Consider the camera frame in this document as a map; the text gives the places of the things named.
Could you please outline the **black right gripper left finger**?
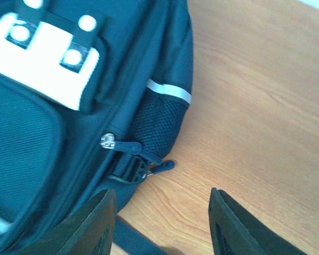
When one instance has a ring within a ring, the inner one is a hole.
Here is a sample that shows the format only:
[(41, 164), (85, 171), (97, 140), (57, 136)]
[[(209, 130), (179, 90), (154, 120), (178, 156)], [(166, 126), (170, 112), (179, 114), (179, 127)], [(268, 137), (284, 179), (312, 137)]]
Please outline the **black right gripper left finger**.
[(115, 192), (103, 190), (18, 254), (110, 254), (115, 220)]

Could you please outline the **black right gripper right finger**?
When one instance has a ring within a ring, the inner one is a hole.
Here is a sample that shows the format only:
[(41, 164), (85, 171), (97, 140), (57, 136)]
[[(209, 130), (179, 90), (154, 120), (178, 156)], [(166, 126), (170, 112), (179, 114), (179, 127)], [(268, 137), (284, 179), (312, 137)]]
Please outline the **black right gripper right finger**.
[(224, 190), (211, 189), (208, 215), (215, 254), (305, 254)]

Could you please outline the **navy blue backpack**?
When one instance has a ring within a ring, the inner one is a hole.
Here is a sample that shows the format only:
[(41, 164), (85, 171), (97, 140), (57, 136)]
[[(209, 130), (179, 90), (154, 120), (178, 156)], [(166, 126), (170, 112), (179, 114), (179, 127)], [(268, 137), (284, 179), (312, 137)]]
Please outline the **navy blue backpack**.
[(175, 167), (193, 47), (186, 1), (0, 1), (0, 254)]

